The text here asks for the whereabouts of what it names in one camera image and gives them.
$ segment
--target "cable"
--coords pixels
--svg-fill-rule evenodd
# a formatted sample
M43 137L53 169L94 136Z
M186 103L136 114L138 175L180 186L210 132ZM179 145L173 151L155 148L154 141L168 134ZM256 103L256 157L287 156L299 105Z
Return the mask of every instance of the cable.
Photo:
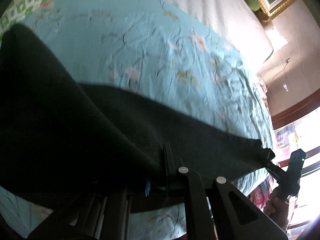
M272 78L271 81L270 81L270 84L269 84L268 87L267 87L267 90L268 90L268 88L270 87L270 85L271 85L273 79L276 77L276 75L278 75L279 73L281 73L282 71L284 71L284 69L285 69L285 67L287 66L288 63L289 63L289 62L287 61L286 64L285 64L285 66L284 66L284 68L283 68L282 70L280 70L277 74L275 74L275 75L273 76L273 78Z

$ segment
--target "black fabric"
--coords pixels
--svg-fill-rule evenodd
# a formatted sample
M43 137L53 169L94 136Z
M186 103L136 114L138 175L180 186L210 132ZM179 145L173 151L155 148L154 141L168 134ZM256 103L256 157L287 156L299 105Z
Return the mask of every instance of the black fabric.
M0 236L2 240L24 240L18 233L8 226L0 213Z
M19 24L2 40L0 96L0 185L12 192L83 192L93 181L143 177L164 185L165 142L204 177L234 180L262 168L259 140L118 88L76 84Z

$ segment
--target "mattress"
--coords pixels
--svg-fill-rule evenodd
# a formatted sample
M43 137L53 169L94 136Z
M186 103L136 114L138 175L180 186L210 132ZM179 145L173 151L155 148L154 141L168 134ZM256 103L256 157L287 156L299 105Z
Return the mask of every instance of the mattress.
M261 23L244 0L164 0L234 45L255 75L273 53Z

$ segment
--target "wrinkled fabric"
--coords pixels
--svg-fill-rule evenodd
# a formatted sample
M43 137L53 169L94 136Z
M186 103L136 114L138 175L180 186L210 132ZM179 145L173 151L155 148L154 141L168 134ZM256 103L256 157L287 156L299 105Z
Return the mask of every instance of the wrinkled fabric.
M256 74L273 53L261 23L244 0L163 0L198 19L234 45Z
M239 51L162 0L51 0L22 22L77 82L129 90L273 147L270 116ZM235 185L248 195L266 176L261 169ZM154 211L157 220L131 216L130 239L183 235L182 206Z

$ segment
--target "finger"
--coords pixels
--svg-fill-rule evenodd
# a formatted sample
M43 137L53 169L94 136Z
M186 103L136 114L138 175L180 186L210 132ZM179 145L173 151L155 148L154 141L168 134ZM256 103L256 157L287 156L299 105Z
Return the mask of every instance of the finger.
M279 187L276 187L276 188L272 191L272 194L273 194L274 196L277 196L278 193L279 193Z
M276 209L286 211L289 209L289 203L285 202L284 200L274 197L272 201L273 205L276 207Z
M264 207L263 212L264 212L267 216L270 216L270 215L271 215L271 213L269 212L269 210L268 210L266 207Z
M272 202L273 198L275 197L275 195L273 194L273 192L269 195L269 201Z
M266 209L266 213L272 214L276 212L276 207L273 205L272 201L267 202L265 209Z

